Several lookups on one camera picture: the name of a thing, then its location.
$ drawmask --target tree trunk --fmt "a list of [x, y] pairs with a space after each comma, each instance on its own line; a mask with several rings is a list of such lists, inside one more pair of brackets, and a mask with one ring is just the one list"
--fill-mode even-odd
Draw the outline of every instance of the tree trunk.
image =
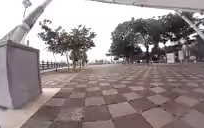
[[56, 62], [56, 59], [55, 59], [55, 71], [57, 72], [58, 71], [58, 67], [57, 67], [57, 62]]
[[149, 65], [149, 45], [146, 45], [146, 63]]
[[65, 52], [65, 56], [66, 56], [66, 61], [67, 61], [67, 65], [68, 65], [68, 70], [69, 70], [69, 53]]

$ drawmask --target gray tile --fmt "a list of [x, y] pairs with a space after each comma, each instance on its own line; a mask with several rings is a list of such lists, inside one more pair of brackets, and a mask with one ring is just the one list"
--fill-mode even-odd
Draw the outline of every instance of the gray tile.
[[142, 86], [130, 86], [129, 87], [132, 91], [142, 91], [144, 90], [145, 88], [142, 87]]
[[83, 128], [115, 128], [112, 120], [97, 121], [97, 122], [84, 122]]
[[62, 106], [65, 104], [65, 99], [64, 98], [52, 98], [44, 106]]
[[74, 92], [70, 95], [70, 98], [85, 98], [85, 92]]
[[196, 110], [192, 110], [181, 119], [193, 128], [204, 128], [204, 114]]
[[135, 100], [135, 99], [142, 98], [141, 96], [139, 96], [139, 94], [137, 94], [137, 93], [135, 93], [135, 92], [124, 93], [124, 94], [122, 94], [122, 96], [123, 96], [127, 101], [131, 101], [131, 100]]
[[136, 113], [136, 110], [128, 102], [108, 105], [108, 109], [112, 117], [126, 116]]
[[153, 95], [153, 96], [147, 97], [147, 99], [152, 101], [154, 104], [157, 104], [157, 105], [162, 105], [169, 100], [168, 98], [166, 98], [162, 95]]
[[195, 88], [192, 91], [204, 94], [204, 89], [203, 88]]
[[177, 99], [175, 99], [175, 101], [188, 107], [192, 107], [199, 102], [199, 100], [187, 96], [180, 96]]
[[125, 88], [126, 85], [124, 84], [118, 84], [118, 85], [112, 85], [114, 88]]
[[61, 108], [57, 116], [57, 121], [81, 121], [84, 110], [82, 107]]
[[88, 92], [100, 91], [100, 88], [99, 87], [90, 87], [90, 88], [87, 88], [86, 91], [88, 91]]
[[165, 89], [163, 89], [161, 87], [150, 88], [150, 90], [155, 92], [155, 93], [162, 93], [162, 92], [166, 91]]
[[161, 128], [162, 126], [174, 120], [174, 117], [161, 108], [152, 108], [142, 113], [142, 116], [154, 127]]
[[118, 94], [118, 91], [116, 89], [109, 89], [109, 90], [103, 90], [103, 95], [115, 95]]
[[85, 106], [102, 105], [102, 104], [106, 104], [102, 96], [87, 97], [85, 101]]

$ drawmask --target green foliage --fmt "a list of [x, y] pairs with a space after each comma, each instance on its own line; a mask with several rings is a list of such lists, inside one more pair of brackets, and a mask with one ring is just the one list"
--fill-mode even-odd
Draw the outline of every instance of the green foliage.
[[38, 33], [38, 37], [47, 45], [48, 51], [65, 55], [67, 62], [70, 58], [73, 61], [74, 70], [77, 62], [84, 66], [88, 62], [86, 52], [95, 47], [93, 39], [96, 37], [96, 33], [91, 32], [91, 28], [82, 25], [72, 29], [69, 33], [62, 27], [53, 30], [49, 26], [51, 23], [46, 19], [40, 22], [43, 32]]

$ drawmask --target tree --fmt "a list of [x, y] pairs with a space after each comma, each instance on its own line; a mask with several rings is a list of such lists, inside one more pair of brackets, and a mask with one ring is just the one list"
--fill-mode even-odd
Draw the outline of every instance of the tree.
[[52, 23], [50, 20], [43, 20], [43, 22], [39, 22], [39, 25], [41, 26], [41, 29], [43, 32], [38, 33], [38, 37], [41, 38], [45, 44], [47, 45], [47, 50], [49, 52], [54, 54], [61, 53], [63, 49], [59, 47], [59, 43], [61, 41], [60, 37], [60, 30], [62, 29], [61, 26], [59, 26], [57, 29], [51, 29], [49, 25]]
[[66, 42], [71, 49], [70, 59], [73, 62], [73, 69], [76, 69], [77, 62], [86, 59], [86, 52], [95, 47], [93, 39], [96, 37], [95, 32], [91, 32], [91, 28], [79, 25], [78, 28], [74, 28], [66, 37]]
[[112, 32], [112, 44], [110, 46], [110, 53], [113, 56], [124, 57], [127, 61], [136, 54], [140, 54], [141, 48], [137, 42], [137, 35], [135, 34], [134, 19], [119, 24]]

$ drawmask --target walkway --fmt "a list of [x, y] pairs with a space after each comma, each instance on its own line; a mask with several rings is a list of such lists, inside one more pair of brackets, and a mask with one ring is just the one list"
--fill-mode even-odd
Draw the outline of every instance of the walkway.
[[22, 128], [204, 128], [204, 67], [88, 68]]

